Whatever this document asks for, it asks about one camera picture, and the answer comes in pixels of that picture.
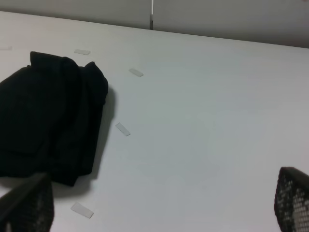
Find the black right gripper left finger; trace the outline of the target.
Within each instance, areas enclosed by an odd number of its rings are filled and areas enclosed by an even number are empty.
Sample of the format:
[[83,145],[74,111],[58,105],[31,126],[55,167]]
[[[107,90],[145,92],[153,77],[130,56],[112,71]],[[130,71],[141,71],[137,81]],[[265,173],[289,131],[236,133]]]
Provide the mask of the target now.
[[2,232],[48,232],[54,220],[54,198],[48,174],[35,174],[0,198]]

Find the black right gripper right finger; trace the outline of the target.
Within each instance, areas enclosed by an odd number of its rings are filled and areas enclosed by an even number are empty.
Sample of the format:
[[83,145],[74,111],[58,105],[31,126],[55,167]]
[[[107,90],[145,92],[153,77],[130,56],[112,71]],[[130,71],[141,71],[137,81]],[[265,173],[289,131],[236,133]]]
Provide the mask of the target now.
[[281,167],[274,211],[282,232],[309,230],[309,176],[294,167]]

